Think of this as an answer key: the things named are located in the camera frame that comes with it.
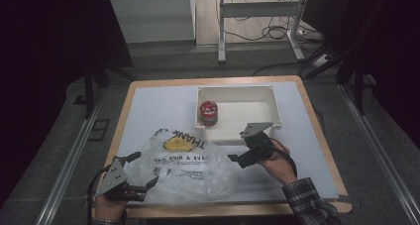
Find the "white desk frame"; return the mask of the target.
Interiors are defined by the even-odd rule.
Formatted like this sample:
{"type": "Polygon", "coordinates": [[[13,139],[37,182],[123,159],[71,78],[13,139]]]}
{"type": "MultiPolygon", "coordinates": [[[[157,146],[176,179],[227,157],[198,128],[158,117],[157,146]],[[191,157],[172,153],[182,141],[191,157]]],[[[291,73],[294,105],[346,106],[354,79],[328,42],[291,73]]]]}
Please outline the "white desk frame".
{"type": "Polygon", "coordinates": [[[305,8],[306,0],[280,1],[280,2],[251,2],[251,3],[225,3],[219,2],[219,36],[218,36],[218,62],[226,61],[225,19],[244,17],[293,17],[293,25],[286,31],[286,36],[292,46],[298,61],[304,61],[304,54],[297,44],[297,29],[305,8]]]}

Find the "white panel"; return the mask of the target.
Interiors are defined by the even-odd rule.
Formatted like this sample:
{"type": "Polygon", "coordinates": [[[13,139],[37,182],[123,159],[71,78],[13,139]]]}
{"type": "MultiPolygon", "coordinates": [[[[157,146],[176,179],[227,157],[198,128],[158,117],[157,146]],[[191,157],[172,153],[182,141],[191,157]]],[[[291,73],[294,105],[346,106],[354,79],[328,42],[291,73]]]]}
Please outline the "white panel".
{"type": "Polygon", "coordinates": [[[195,0],[110,1],[128,44],[195,39],[195,0]]]}

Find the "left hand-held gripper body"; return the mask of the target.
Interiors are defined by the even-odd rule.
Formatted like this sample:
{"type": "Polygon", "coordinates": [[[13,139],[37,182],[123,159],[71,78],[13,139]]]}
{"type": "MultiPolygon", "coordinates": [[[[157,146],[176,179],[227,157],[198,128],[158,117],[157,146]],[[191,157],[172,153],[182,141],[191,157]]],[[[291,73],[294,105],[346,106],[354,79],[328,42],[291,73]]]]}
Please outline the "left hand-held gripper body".
{"type": "Polygon", "coordinates": [[[104,195],[116,201],[144,201],[147,189],[144,186],[134,186],[128,183],[124,171],[125,161],[115,159],[107,170],[102,183],[96,190],[96,196],[104,195]]]}

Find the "clear printed plastic bag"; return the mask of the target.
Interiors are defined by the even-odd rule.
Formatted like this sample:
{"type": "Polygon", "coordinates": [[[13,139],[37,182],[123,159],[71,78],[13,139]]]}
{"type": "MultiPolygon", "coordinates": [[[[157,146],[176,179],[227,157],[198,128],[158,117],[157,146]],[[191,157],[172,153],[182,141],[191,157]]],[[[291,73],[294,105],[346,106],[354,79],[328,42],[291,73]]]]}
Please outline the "clear printed plastic bag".
{"type": "Polygon", "coordinates": [[[201,136],[160,129],[141,153],[125,172],[131,184],[157,180],[147,193],[148,204],[216,202],[236,191],[237,173],[226,151],[201,136]]]}

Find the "person's right hand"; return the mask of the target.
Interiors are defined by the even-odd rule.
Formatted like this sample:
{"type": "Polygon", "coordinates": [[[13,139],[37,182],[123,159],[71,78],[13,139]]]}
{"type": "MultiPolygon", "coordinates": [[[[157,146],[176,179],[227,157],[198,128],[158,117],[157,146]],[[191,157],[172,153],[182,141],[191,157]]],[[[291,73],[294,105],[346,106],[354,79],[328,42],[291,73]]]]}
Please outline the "person's right hand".
{"type": "Polygon", "coordinates": [[[292,165],[282,154],[273,153],[269,159],[259,161],[259,164],[282,185],[297,181],[292,165]]]}

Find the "white table mat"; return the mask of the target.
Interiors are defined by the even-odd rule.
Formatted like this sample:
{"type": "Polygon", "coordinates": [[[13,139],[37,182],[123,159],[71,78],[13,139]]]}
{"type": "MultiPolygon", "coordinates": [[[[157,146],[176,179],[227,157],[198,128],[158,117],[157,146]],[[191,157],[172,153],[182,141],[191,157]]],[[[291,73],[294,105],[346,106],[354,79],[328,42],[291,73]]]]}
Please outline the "white table mat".
{"type": "MultiPolygon", "coordinates": [[[[271,85],[274,88],[282,126],[274,130],[270,137],[280,140],[290,149],[299,177],[310,177],[322,197],[329,200],[338,198],[338,188],[321,150],[297,84],[286,81],[230,86],[240,85],[271,85]]],[[[133,152],[140,152],[141,147],[160,129],[177,130],[204,138],[195,128],[197,89],[210,86],[222,85],[136,89],[119,145],[119,155],[127,156],[133,152]]],[[[235,145],[213,144],[225,150],[227,156],[238,156],[247,149],[243,140],[235,145]]],[[[243,169],[237,163],[232,163],[237,173],[236,191],[226,199],[216,202],[254,203],[284,200],[285,196],[280,183],[261,166],[254,165],[243,169]]]]}

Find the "white power strip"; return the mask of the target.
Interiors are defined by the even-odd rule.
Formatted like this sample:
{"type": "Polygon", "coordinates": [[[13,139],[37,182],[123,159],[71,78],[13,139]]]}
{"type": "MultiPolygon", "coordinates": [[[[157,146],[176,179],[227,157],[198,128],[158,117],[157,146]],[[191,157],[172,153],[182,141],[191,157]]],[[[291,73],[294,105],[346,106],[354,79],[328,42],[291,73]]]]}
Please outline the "white power strip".
{"type": "Polygon", "coordinates": [[[323,65],[324,63],[326,63],[331,57],[329,55],[321,55],[318,59],[316,59],[312,65],[317,68],[321,65],[323,65]]]}

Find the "black metal stand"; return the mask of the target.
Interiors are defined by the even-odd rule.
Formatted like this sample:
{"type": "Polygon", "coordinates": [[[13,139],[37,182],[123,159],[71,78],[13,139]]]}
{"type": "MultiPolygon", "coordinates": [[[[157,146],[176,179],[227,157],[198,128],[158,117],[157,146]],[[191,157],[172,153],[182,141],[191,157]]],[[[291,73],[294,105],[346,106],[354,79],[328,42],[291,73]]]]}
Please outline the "black metal stand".
{"type": "Polygon", "coordinates": [[[82,99],[81,96],[78,96],[75,100],[75,104],[81,103],[86,105],[85,119],[88,119],[93,115],[95,106],[93,83],[96,83],[99,88],[106,88],[110,84],[110,79],[105,72],[106,69],[119,74],[131,82],[138,80],[134,75],[129,74],[127,71],[121,69],[120,67],[113,66],[105,61],[100,61],[98,64],[88,65],[84,70],[83,76],[85,99],[82,99]]]}
{"type": "Polygon", "coordinates": [[[361,63],[361,58],[359,57],[359,47],[348,47],[345,51],[328,59],[325,63],[321,64],[312,71],[304,73],[302,78],[313,78],[321,72],[324,72],[327,69],[338,65],[339,63],[341,63],[342,66],[336,73],[336,82],[339,84],[347,83],[352,76],[355,77],[353,85],[353,102],[359,113],[365,115],[363,95],[364,89],[368,86],[365,84],[365,75],[361,63]]]}

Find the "person's left hand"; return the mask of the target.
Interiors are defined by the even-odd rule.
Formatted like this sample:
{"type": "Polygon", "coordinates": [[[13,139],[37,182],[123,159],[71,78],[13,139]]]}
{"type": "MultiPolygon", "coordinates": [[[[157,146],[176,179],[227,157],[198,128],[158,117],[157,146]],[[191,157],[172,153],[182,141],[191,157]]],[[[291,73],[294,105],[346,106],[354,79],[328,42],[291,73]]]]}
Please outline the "person's left hand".
{"type": "Polygon", "coordinates": [[[127,202],[110,200],[105,195],[100,195],[95,198],[95,205],[95,220],[120,223],[122,221],[127,202]]]}

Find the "white plastic bin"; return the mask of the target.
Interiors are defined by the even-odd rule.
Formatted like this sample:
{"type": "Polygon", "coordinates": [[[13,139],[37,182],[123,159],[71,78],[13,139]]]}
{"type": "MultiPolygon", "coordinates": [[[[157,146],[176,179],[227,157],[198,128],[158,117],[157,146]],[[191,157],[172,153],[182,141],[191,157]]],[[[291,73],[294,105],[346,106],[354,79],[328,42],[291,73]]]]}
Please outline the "white plastic bin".
{"type": "Polygon", "coordinates": [[[242,142],[240,133],[249,123],[271,123],[264,132],[271,136],[282,126],[274,88],[271,85],[210,86],[197,89],[195,128],[207,141],[219,145],[242,142]],[[199,107],[206,101],[217,106],[217,122],[206,126],[199,107]]]}

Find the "metal floor rail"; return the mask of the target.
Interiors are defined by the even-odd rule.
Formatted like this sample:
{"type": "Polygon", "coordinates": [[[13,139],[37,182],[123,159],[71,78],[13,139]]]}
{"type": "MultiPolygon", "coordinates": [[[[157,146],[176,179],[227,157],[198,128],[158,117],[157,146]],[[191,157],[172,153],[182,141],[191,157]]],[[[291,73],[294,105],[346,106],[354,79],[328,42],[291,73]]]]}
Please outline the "metal floor rail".
{"type": "Polygon", "coordinates": [[[53,219],[67,190],[72,174],[74,173],[82,151],[84,150],[87,138],[96,120],[105,93],[105,89],[99,89],[94,97],[92,112],[83,121],[82,127],[79,130],[76,139],[72,143],[70,151],[64,160],[35,225],[52,225],[53,219]]]}
{"type": "Polygon", "coordinates": [[[389,155],[386,153],[379,138],[371,127],[368,119],[363,115],[354,103],[352,92],[344,85],[339,84],[338,89],[344,96],[347,105],[355,118],[358,126],[364,134],[367,144],[369,145],[376,161],[381,167],[389,185],[394,191],[399,203],[401,204],[405,214],[412,225],[420,225],[420,205],[416,201],[413,193],[397,172],[395,166],[391,162],[389,155]]]}

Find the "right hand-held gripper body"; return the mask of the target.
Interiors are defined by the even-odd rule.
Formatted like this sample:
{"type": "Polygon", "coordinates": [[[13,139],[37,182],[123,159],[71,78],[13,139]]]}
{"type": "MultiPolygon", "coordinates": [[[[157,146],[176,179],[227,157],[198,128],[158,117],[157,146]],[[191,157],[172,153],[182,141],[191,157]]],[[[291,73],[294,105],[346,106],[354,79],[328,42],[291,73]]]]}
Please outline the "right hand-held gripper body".
{"type": "Polygon", "coordinates": [[[238,157],[241,168],[252,166],[272,156],[273,143],[264,132],[272,125],[272,122],[248,123],[244,131],[240,133],[241,138],[249,148],[247,152],[238,157]]]}

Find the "red can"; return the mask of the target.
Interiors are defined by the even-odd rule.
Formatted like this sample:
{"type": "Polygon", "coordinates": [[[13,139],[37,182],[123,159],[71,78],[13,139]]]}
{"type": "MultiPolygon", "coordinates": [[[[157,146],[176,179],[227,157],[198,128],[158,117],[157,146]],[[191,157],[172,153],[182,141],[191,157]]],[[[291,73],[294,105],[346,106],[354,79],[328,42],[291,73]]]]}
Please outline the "red can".
{"type": "Polygon", "coordinates": [[[214,126],[218,122],[218,106],[213,101],[205,101],[199,106],[200,122],[204,126],[214,126]]]}

